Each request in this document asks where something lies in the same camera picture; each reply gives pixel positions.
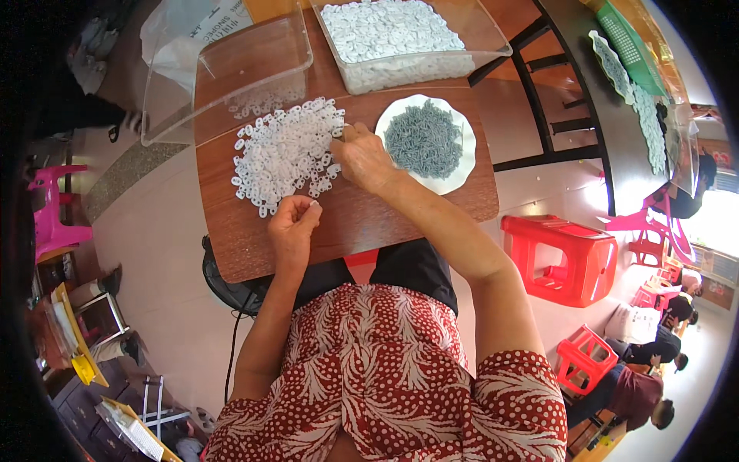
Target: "plastic bag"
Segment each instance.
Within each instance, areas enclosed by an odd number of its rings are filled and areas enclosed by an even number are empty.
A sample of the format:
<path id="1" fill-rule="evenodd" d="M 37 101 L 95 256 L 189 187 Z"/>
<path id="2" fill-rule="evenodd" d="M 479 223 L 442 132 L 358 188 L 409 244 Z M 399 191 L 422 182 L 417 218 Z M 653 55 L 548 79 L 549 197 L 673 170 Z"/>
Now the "plastic bag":
<path id="1" fill-rule="evenodd" d="M 141 26 L 141 58 L 192 95 L 200 50 L 252 23 L 241 0 L 163 0 Z"/>
<path id="2" fill-rule="evenodd" d="M 660 312 L 654 308 L 633 307 L 622 303 L 605 327 L 605 336 L 622 342 L 645 344 L 657 339 Z"/>

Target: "woman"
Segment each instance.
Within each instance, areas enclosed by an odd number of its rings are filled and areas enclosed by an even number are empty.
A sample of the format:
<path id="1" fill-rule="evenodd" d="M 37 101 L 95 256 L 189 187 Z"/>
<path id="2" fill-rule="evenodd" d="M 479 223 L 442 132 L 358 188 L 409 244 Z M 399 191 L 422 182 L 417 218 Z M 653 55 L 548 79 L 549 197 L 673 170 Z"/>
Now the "woman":
<path id="1" fill-rule="evenodd" d="M 439 300 L 455 305 L 450 284 L 414 291 L 413 271 L 396 271 L 393 285 L 344 284 L 293 313 L 316 277 L 306 267 L 322 209 L 286 197 L 268 227 L 275 276 L 205 460 L 564 460 L 562 395 L 513 262 L 470 216 L 395 169 L 364 124 L 344 136 L 331 143 L 343 175 L 413 222 L 440 254 L 436 274 L 449 274 L 443 257 L 469 283 L 477 378 Z M 429 274 L 434 258 L 416 255 Z M 378 258 L 377 271 L 386 266 Z"/>

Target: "clear plastic container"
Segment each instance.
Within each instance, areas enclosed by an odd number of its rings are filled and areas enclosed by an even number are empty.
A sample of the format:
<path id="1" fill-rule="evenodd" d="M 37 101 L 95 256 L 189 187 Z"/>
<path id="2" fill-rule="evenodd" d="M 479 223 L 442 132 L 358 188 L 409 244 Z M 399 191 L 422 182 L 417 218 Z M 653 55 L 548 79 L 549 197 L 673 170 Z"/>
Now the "clear plastic container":
<path id="1" fill-rule="evenodd" d="M 191 88 L 152 72 L 150 63 L 143 102 L 149 116 L 149 128 L 141 134 L 144 146 L 199 145 L 261 114 L 304 100 L 313 51 L 303 12 L 297 1 L 273 1 L 284 3 L 282 10 L 289 13 L 203 48 Z M 161 33 L 170 43 L 166 30 Z"/>
<path id="2" fill-rule="evenodd" d="M 426 82 L 441 78 L 466 77 L 476 68 L 500 56 L 513 54 L 495 20 L 479 0 L 425 0 L 441 15 L 447 27 L 465 44 L 463 51 L 425 52 L 347 63 L 336 46 L 321 17 L 327 4 L 347 4 L 352 0 L 310 0 L 347 91 L 352 95 Z"/>

